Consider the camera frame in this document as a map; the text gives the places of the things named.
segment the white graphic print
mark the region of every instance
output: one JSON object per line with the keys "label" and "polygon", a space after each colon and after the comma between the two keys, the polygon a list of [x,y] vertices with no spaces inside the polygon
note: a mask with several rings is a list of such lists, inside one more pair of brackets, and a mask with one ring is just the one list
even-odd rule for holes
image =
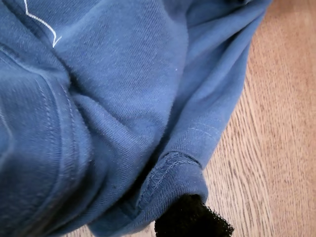
{"label": "white graphic print", "polygon": [[43,21],[42,19],[38,18],[37,16],[29,13],[29,9],[28,9],[28,3],[27,3],[27,0],[24,0],[24,6],[25,6],[25,14],[39,22],[41,22],[43,25],[45,25],[47,28],[49,28],[49,30],[53,33],[54,35],[54,40],[53,40],[53,47],[55,47],[55,45],[57,44],[57,42],[61,39],[61,37],[59,37],[57,39],[57,35],[56,35],[56,32],[54,31],[54,29],[49,25],[47,24],[45,21]]}

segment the wooden floor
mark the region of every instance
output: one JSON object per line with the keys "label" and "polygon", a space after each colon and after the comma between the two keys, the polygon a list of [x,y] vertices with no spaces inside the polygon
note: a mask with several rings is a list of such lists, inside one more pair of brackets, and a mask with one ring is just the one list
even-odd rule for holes
{"label": "wooden floor", "polygon": [[[208,205],[234,225],[233,237],[316,237],[316,0],[270,7],[204,174]],[[154,237],[153,224],[132,236]]]}

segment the wood grain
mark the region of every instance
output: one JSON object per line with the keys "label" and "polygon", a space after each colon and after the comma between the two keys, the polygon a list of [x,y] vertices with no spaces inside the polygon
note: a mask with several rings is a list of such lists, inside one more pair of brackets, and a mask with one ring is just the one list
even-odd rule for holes
{"label": "wood grain", "polygon": [[[316,1],[275,0],[205,170],[234,237],[316,237]],[[91,237],[84,227],[68,237]],[[151,224],[128,237],[154,237]]]}

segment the blue fabric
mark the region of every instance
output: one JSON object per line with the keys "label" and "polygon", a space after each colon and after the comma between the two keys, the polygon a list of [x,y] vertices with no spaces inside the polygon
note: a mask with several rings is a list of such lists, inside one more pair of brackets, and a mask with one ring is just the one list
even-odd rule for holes
{"label": "blue fabric", "polygon": [[206,201],[269,3],[0,1],[0,236],[120,236]]}

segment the sleeve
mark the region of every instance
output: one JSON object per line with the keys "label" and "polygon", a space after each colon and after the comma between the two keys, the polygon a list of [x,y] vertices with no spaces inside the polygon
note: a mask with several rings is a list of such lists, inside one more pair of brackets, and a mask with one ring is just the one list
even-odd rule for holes
{"label": "sleeve", "polygon": [[[196,22],[202,12],[216,11],[209,1],[204,2],[193,5],[187,15],[186,66],[161,153],[137,200],[138,216],[126,226],[130,231],[158,219],[183,195],[199,195],[206,202],[202,170],[238,102],[250,42],[270,4],[254,0],[225,16]],[[100,234],[100,223],[91,227]]]}

